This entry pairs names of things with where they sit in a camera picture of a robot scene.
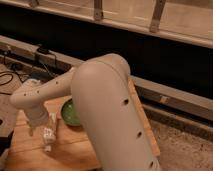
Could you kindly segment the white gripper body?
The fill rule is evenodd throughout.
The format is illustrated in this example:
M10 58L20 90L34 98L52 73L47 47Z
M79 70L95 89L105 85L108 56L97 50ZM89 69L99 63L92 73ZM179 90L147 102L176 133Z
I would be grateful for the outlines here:
M26 117L28 118L28 125L31 128L44 125L48 122L49 113L43 104L33 106L24 110Z

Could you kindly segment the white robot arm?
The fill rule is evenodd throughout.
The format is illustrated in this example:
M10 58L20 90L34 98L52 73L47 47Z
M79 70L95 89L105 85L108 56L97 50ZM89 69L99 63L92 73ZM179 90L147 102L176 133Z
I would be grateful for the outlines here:
M107 54L43 84L29 79L10 101L36 128L48 122L44 102L69 95L104 171L162 171L131 97L129 76L127 61Z

